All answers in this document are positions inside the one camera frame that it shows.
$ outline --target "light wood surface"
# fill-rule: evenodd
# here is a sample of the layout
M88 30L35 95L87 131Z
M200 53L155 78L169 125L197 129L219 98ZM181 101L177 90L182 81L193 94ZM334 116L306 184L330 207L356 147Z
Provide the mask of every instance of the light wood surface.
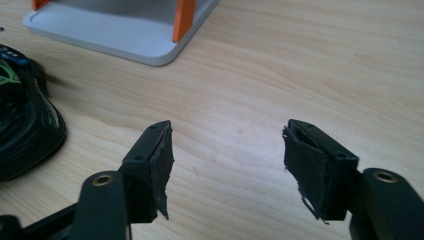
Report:
M0 1L0 42L41 63L68 137L48 162L0 183L24 226L116 170L143 130L171 120L170 220L134 239L350 239L325 225L284 170L282 129L315 124L424 196L424 1L222 0L180 56L154 68L30 34L26 0Z

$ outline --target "wooden table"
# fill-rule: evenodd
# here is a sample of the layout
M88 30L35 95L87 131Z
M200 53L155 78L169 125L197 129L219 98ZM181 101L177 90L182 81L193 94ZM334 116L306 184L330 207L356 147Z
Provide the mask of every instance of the wooden table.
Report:
M349 239L350 216L316 221L284 170L282 129L315 124L360 171L406 177L424 196L422 0L222 0L180 56L149 67L32 35L29 1L2 0L0 41L41 63L68 137L49 161L0 183L24 226L116 170L143 130L171 120L170 220L134 239Z

